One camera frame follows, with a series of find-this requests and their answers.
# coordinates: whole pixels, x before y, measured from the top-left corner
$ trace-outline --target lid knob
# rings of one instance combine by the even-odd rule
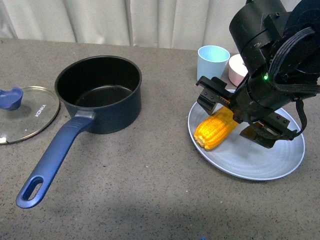
[[[7,111],[18,109],[21,105],[23,95],[24,92],[18,87],[14,87],[10,91],[0,89],[0,109]]]

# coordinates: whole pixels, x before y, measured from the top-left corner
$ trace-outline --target corn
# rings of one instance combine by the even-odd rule
[[[199,124],[194,131],[194,139],[206,150],[218,146],[237,126],[233,112],[223,106]]]

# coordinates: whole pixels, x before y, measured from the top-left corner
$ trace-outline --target light blue plate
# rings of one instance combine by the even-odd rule
[[[300,130],[285,110],[280,108],[276,113],[290,120],[290,130]],[[278,140],[268,149],[239,135],[248,126],[246,122],[239,124],[216,148],[205,150],[196,143],[193,136],[198,125],[207,117],[208,114],[196,102],[188,116],[190,137],[206,160],[228,174],[254,181],[279,179],[296,170],[304,158],[305,140],[302,134],[292,141]]]

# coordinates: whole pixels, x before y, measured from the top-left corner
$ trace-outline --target saucepan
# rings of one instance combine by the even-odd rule
[[[20,208],[32,208],[42,201],[78,134],[113,133],[137,118],[141,82],[140,69],[118,56],[82,59],[59,74],[54,89],[71,119],[57,132],[20,190],[16,198]]]

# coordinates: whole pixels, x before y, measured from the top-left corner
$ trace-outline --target table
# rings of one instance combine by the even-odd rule
[[[193,50],[0,39],[0,89],[42,86],[77,60],[115,55],[142,72],[142,109],[129,127],[81,133],[42,202],[15,200],[59,128],[56,119],[27,140],[0,145],[0,239],[318,239],[320,98],[305,101],[302,164],[284,178],[249,181],[222,172],[196,150],[188,113],[195,86]],[[235,87],[225,71],[228,89]],[[294,104],[285,106],[293,116]]]

